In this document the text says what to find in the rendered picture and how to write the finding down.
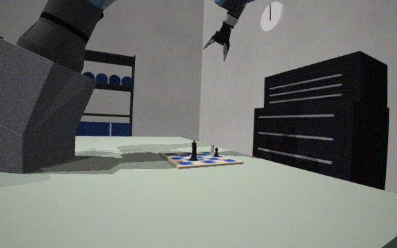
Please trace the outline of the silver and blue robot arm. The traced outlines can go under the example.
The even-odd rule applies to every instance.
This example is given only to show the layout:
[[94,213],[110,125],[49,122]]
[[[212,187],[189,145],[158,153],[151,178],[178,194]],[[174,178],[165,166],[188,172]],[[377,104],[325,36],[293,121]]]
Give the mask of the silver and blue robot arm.
[[[39,20],[19,37],[16,45],[81,73],[86,44],[104,17],[104,10],[115,1],[48,0]],[[224,22],[231,26],[238,23],[246,3],[252,1],[214,0],[228,10]]]

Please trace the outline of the blue and cream checkered chessboard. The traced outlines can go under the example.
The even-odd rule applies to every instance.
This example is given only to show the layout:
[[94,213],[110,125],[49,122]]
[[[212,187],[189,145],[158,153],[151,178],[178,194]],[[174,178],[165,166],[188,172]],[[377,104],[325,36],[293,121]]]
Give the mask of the blue and cream checkered chessboard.
[[218,154],[219,156],[215,157],[214,155],[210,155],[210,152],[196,153],[196,157],[198,159],[197,161],[190,161],[192,152],[160,153],[160,155],[178,169],[244,164],[243,161],[239,161],[221,154]]

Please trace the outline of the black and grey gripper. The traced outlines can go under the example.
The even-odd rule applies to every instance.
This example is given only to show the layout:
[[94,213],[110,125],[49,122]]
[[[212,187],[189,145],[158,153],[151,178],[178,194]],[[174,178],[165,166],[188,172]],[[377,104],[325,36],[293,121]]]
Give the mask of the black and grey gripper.
[[[228,27],[230,27],[232,29],[234,28],[234,26],[226,25],[226,22],[223,21],[223,25],[222,25],[220,31],[216,31],[215,35],[213,35],[212,38],[208,41],[208,42],[211,42],[211,43],[217,42],[217,43],[223,45],[223,54],[224,54],[223,60],[224,61],[226,59],[226,56],[227,56],[227,53],[228,53],[228,50],[229,50],[229,47],[230,47],[229,36],[227,35],[227,33],[230,30],[230,28],[228,29]],[[208,43],[208,44],[207,43],[206,43],[206,45],[205,45],[205,47],[203,49],[207,48],[211,44],[211,43]],[[224,43],[225,43],[225,45],[224,45]]]

